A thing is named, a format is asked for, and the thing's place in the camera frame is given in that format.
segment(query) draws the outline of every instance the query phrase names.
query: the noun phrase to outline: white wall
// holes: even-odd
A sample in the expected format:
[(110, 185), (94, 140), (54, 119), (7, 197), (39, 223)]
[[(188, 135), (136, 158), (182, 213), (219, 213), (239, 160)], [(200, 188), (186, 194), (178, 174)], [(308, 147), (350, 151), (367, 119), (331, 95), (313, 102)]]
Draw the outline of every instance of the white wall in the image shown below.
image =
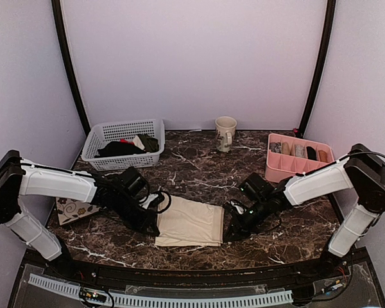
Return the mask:
[[(51, 1), (0, 1), (0, 159), (10, 149), (70, 167), (84, 142), (56, 37)], [(28, 198), (45, 221), (48, 199)], [(0, 308), (7, 307), (24, 245), (0, 226)]]
[[(385, 0), (340, 0), (308, 139), (337, 157), (355, 143), (385, 154)], [(347, 212), (355, 194), (337, 195)], [(385, 215), (365, 244), (385, 293)]]
[(161, 117), (169, 129), (299, 125), (326, 0), (62, 1), (91, 125)]

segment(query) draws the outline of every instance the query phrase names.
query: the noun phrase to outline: basket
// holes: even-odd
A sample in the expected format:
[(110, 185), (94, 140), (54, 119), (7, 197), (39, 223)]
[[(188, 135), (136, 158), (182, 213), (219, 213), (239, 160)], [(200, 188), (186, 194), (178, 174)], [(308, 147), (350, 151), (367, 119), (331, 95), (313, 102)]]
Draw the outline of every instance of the basket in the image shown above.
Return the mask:
[[(132, 141), (138, 133), (147, 133), (158, 140), (160, 149), (155, 153), (94, 158), (98, 150), (111, 141)], [(81, 158), (97, 171), (126, 169), (128, 167), (151, 167), (158, 164), (166, 143), (164, 123), (161, 119), (102, 123), (93, 126), (85, 141)]]
[[(295, 157), (291, 155), (284, 155), (274, 153), (270, 150), (271, 142), (287, 142), (291, 152), (294, 152), (294, 147), (299, 144), (303, 147), (311, 146), (318, 153), (319, 150), (327, 152), (328, 162), (320, 162), (319, 160), (310, 160), (307, 158)], [(265, 179), (270, 182), (279, 183), (281, 180), (294, 176), (297, 173), (309, 172), (334, 161), (334, 155), (331, 148), (324, 144), (305, 139), (298, 139), (271, 133), (268, 137), (268, 154), (267, 166), (265, 168)]]

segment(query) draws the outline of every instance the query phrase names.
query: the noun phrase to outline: mug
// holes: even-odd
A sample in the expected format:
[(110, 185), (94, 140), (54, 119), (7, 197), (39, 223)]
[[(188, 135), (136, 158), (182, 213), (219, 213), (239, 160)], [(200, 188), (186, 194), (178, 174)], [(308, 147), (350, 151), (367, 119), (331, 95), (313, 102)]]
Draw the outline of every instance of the mug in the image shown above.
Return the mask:
[(219, 117), (216, 119), (216, 142), (217, 150), (228, 152), (231, 150), (232, 139), (234, 138), (237, 121), (232, 117)]

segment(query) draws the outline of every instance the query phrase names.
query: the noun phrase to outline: mug handle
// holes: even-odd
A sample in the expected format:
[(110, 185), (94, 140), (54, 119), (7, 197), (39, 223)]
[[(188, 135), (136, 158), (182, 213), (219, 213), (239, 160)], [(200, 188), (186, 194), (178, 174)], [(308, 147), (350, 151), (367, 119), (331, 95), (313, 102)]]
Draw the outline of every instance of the mug handle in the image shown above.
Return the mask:
[(232, 134), (230, 132), (227, 132), (226, 135), (227, 135), (227, 145), (230, 146), (232, 144)]

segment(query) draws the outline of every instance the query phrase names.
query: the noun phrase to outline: black cloth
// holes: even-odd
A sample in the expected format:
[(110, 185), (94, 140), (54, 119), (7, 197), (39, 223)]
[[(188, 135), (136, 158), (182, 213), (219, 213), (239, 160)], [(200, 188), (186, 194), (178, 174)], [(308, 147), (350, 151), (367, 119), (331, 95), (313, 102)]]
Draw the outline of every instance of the black cloth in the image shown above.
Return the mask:
[(307, 147), (307, 154), (308, 154), (308, 159), (316, 160), (316, 152), (313, 147), (311, 146)]
[(138, 138), (140, 138), (142, 144), (145, 147), (145, 150), (148, 153), (154, 153), (158, 152), (160, 149), (160, 146), (158, 144), (158, 140), (156, 138), (153, 138), (146, 133), (139, 133), (137, 134)]
[(112, 141), (103, 149), (99, 149), (98, 154), (99, 155), (96, 155), (94, 158), (145, 154), (145, 151), (131, 143)]

